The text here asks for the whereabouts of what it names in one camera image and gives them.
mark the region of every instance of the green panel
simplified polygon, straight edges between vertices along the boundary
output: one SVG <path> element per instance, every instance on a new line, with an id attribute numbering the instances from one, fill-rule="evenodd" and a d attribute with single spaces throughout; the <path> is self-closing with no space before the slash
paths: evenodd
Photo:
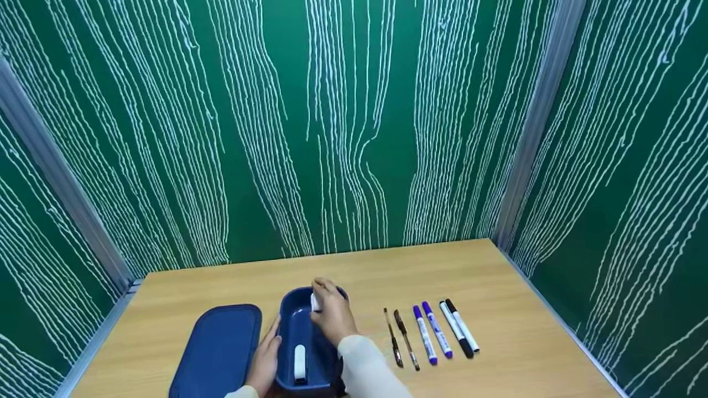
<path id="1" fill-rule="evenodd" d="M 490 236 L 556 2 L 0 4 L 4 54 L 143 276 Z"/>
<path id="2" fill-rule="evenodd" d="M 707 26 L 588 2 L 511 250 L 633 397 L 708 395 Z"/>
<path id="3" fill-rule="evenodd" d="M 51 397 L 118 297 L 0 117 L 0 396 Z"/>

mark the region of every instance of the black marker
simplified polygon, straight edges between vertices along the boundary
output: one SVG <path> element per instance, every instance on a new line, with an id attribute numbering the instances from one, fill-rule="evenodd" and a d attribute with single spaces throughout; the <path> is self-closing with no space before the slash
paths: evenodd
<path id="1" fill-rule="evenodd" d="M 457 321 L 457 325 L 459 326 L 459 330 L 462 332 L 464 337 L 469 342 L 469 346 L 472 347 L 472 350 L 475 353 L 478 353 L 479 346 L 477 345 L 477 342 L 474 340 L 474 337 L 472 337 L 472 333 L 467 328 L 467 325 L 464 324 L 464 321 L 462 320 L 462 316 L 457 311 L 457 308 L 455 308 L 455 305 L 452 303 L 452 301 L 450 301 L 450 299 L 445 300 L 445 304 L 447 304 L 447 308 L 450 309 L 450 312 L 452 313 L 452 317 L 454 317 L 455 321 Z"/>
<path id="2" fill-rule="evenodd" d="M 389 319 L 389 310 L 384 308 L 384 315 L 386 315 L 386 323 L 389 325 L 389 333 L 391 334 L 391 343 L 394 346 L 394 357 L 396 358 L 396 365 L 399 368 L 403 367 L 403 358 L 401 358 L 401 351 L 398 349 L 398 343 L 396 342 L 396 337 L 394 337 L 394 330 L 391 329 L 391 320 Z"/>
<path id="3" fill-rule="evenodd" d="M 447 304 L 445 303 L 444 300 L 440 301 L 440 309 L 442 310 L 442 314 L 445 315 L 445 318 L 447 319 L 447 323 L 450 324 L 450 328 L 452 328 L 452 332 L 455 334 L 455 337 L 459 341 L 459 345 L 462 347 L 462 352 L 464 353 L 464 356 L 466 356 L 468 358 L 474 358 L 474 351 L 472 350 L 472 347 L 469 345 L 469 342 L 464 337 L 464 334 L 462 333 L 462 331 L 459 330 L 459 326 L 457 325 L 457 321 L 455 321 L 455 318 L 452 316 L 450 309 L 447 308 Z"/>

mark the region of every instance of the blue marker cap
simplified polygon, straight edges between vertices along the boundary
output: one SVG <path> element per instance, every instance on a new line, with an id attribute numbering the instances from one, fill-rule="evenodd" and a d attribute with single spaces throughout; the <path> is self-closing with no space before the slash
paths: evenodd
<path id="1" fill-rule="evenodd" d="M 433 311 L 430 309 L 430 304 L 428 304 L 427 301 L 424 301 L 424 302 L 423 302 L 423 311 L 426 312 L 426 315 L 427 315 L 427 314 L 430 314 L 431 312 L 433 312 Z"/>

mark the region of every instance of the wooden desk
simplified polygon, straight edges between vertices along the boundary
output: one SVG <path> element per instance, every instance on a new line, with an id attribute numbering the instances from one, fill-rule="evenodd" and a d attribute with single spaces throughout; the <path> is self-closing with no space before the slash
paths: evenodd
<path id="1" fill-rule="evenodd" d="M 313 276 L 350 295 L 371 337 L 415 397 L 616 397 L 607 380 L 488 239 L 151 273 L 74 390 L 74 397 L 165 397 L 197 318 L 250 302 L 264 329 L 280 300 Z M 449 297 L 481 346 L 467 360 L 434 307 L 455 357 L 426 360 L 411 306 Z M 416 373 L 396 330 L 395 366 L 382 308 L 400 309 L 420 358 Z"/>

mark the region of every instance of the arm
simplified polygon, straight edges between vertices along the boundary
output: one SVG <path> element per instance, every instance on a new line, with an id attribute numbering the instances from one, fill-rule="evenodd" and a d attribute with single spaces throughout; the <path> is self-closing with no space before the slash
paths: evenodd
<path id="1" fill-rule="evenodd" d="M 344 359 L 342 380 L 352 398 L 412 397 L 370 339 L 347 336 L 337 349 Z"/>
<path id="2" fill-rule="evenodd" d="M 258 393 L 250 385 L 244 385 L 238 390 L 226 394 L 224 398 L 258 398 Z"/>
<path id="3" fill-rule="evenodd" d="M 386 365 L 374 343 L 360 336 L 349 302 L 336 285 L 315 278 L 312 288 L 322 305 L 322 313 L 311 312 L 310 318 L 337 347 L 344 359 L 342 380 L 352 398 L 407 398 L 411 394 Z"/>
<path id="4" fill-rule="evenodd" d="M 270 385 L 275 379 L 275 371 L 278 369 L 278 347 L 282 338 L 276 336 L 280 315 L 275 318 L 270 325 L 268 333 L 258 345 L 258 349 L 253 353 L 251 359 L 251 369 L 246 377 L 246 384 L 234 392 L 226 394 L 224 398 L 264 398 L 270 389 Z"/>

